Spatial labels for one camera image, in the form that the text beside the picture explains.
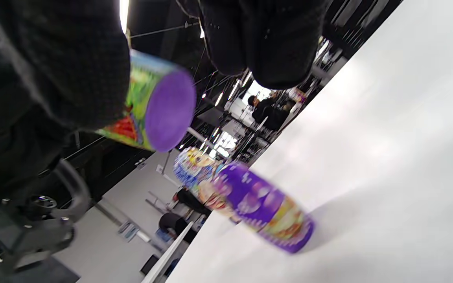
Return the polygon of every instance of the desk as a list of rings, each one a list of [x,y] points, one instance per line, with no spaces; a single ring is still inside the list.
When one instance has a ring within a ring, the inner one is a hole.
[[[167,251],[162,255],[162,257],[153,265],[148,274],[144,277],[141,283],[153,283],[160,278],[160,273],[164,270],[164,267],[168,267],[168,262],[174,255],[174,252],[178,249],[178,246],[183,242],[186,233],[192,229],[193,222],[189,223],[188,226],[181,232],[181,234],[174,240],[171,246]]]
[[[402,2],[252,169],[307,247],[213,213],[167,283],[453,283],[453,2]]]

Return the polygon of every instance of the light fixture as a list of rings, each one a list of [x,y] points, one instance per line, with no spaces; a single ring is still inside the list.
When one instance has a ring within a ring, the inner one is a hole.
[[[246,83],[248,82],[248,79],[251,77],[251,75],[253,75],[253,72],[249,72],[248,77],[242,83],[242,87],[244,87],[246,85]]]
[[[221,93],[219,94],[218,100],[216,100],[216,104],[214,104],[214,106],[218,106],[219,101],[221,100],[221,97],[223,97],[223,92],[221,92]]]
[[[205,141],[206,141],[206,140],[207,140],[207,138],[204,140],[204,142],[202,143],[202,145],[200,146],[200,148],[199,148],[198,150],[200,150],[200,151],[202,150],[202,148],[203,148],[204,145],[205,145]]]
[[[122,25],[122,31],[127,31],[127,18],[129,15],[129,0],[120,0],[120,24]]]
[[[230,98],[232,98],[232,95],[234,95],[235,89],[237,88],[237,86],[239,86],[239,82],[240,82],[239,79],[237,79],[237,82],[234,85],[234,89],[232,89],[232,92],[228,96],[228,100],[230,100]]]
[[[221,135],[218,135],[218,137],[219,137],[218,143],[216,143],[216,140],[214,141],[214,150],[216,150],[219,154],[225,157],[230,156],[228,149],[235,148],[237,139],[225,131],[221,133]]]

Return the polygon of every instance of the black jacket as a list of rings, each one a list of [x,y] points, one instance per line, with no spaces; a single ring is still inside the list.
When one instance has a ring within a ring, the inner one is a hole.
[[[311,71],[326,0],[177,0],[199,18],[207,52],[225,75],[246,68],[266,88],[287,89]]]
[[[129,72],[116,1],[0,0],[0,198],[116,121]]]
[[[265,118],[266,122],[263,127],[269,130],[279,130],[289,115],[288,111],[276,109],[274,107],[275,99],[267,98],[258,103],[255,110],[251,114],[255,122],[261,124]]]

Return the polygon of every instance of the purple label can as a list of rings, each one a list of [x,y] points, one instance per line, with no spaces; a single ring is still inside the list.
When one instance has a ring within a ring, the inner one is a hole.
[[[214,180],[242,222],[270,243],[290,253],[311,238],[314,222],[290,197],[238,163],[232,163]]]

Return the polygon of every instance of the ceiling light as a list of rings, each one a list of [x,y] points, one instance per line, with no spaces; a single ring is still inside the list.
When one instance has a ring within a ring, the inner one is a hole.
[[[207,138],[206,138],[206,139],[204,140],[204,142],[203,142],[203,143],[202,143],[202,145],[200,146],[200,148],[199,148],[199,150],[200,150],[200,151],[201,151],[201,150],[202,150],[202,148],[204,147],[204,145],[205,145],[205,141],[206,141],[206,140],[207,140]]]
[[[232,98],[232,95],[234,95],[235,89],[237,88],[237,86],[239,86],[239,82],[240,82],[239,79],[237,79],[237,82],[234,85],[234,89],[232,89],[232,92],[228,96],[228,100],[230,100],[230,98]]]
[[[242,87],[244,87],[246,85],[246,83],[248,82],[248,79],[251,77],[251,75],[253,75],[253,72],[249,72],[248,77],[242,83]]]
[[[127,18],[129,15],[129,0],[120,0],[120,24],[122,25],[122,31],[127,31]]]
[[[216,104],[214,104],[214,106],[218,106],[221,97],[223,97],[223,92],[219,94],[218,100],[216,100]]]

